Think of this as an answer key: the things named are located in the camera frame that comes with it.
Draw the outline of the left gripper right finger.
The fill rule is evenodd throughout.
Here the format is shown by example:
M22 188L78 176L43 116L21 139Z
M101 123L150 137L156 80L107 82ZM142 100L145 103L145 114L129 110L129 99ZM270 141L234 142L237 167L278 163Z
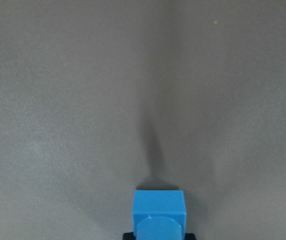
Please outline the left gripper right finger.
M184 240L196 240L194 233L185 233Z

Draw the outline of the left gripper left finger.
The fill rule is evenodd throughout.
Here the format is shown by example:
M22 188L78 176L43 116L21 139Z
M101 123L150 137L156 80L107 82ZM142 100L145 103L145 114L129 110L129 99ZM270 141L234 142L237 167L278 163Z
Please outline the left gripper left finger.
M122 235L122 240L135 240L136 237L134 236L133 232L126 232Z

